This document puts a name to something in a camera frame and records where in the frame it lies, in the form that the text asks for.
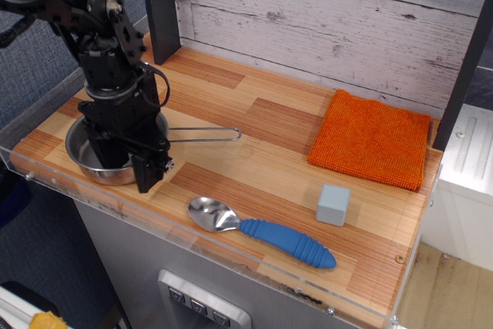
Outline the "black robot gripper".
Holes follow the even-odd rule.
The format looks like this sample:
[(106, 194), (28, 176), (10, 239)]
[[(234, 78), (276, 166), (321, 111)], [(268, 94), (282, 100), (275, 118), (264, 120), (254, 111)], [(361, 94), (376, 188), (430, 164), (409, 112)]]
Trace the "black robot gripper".
[(131, 164), (140, 193), (163, 179), (172, 159), (169, 140), (156, 119), (165, 103), (159, 101), (155, 72), (142, 70), (125, 94), (78, 105), (89, 144), (104, 169)]

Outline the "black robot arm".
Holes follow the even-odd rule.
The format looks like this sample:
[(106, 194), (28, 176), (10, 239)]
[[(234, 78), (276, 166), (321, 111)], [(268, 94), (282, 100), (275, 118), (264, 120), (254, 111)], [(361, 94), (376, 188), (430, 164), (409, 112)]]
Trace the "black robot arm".
[(64, 40), (86, 78), (89, 99), (78, 108), (89, 147), (105, 170), (130, 166), (140, 193), (148, 192), (173, 161), (160, 122), (159, 71), (141, 60), (143, 35), (123, 0), (1, 0), (1, 8), (21, 16), (2, 47), (37, 20)]

